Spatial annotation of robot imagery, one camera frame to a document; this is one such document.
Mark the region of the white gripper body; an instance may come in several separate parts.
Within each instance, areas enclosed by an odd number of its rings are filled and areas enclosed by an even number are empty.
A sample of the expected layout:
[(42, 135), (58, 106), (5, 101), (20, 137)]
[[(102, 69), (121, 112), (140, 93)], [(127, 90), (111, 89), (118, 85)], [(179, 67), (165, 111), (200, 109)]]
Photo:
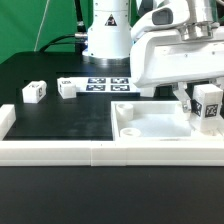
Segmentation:
[(131, 49), (130, 66), (138, 88), (223, 77), (224, 28), (193, 41), (176, 29), (146, 33)]

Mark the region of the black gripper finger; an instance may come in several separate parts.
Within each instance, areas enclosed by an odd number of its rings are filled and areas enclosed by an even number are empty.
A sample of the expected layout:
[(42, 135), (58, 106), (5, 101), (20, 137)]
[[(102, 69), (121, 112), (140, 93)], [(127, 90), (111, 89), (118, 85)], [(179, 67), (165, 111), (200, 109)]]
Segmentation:
[(187, 84), (185, 82), (178, 82), (177, 83), (177, 90), (176, 95), (178, 100), (182, 104), (182, 109), (185, 113), (191, 112), (191, 98), (186, 92)]
[(224, 98), (224, 78), (216, 78), (214, 84), (223, 91)]

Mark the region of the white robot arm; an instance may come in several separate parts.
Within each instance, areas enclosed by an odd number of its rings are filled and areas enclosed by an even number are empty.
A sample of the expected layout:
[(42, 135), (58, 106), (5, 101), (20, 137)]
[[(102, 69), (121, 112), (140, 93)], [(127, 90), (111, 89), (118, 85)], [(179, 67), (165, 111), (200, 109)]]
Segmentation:
[(191, 110), (189, 83), (224, 83), (224, 27), (217, 0), (136, 0), (149, 11), (131, 26), (130, 0), (93, 0), (93, 23), (87, 32), (86, 61), (129, 63), (133, 84), (143, 96), (170, 85)]

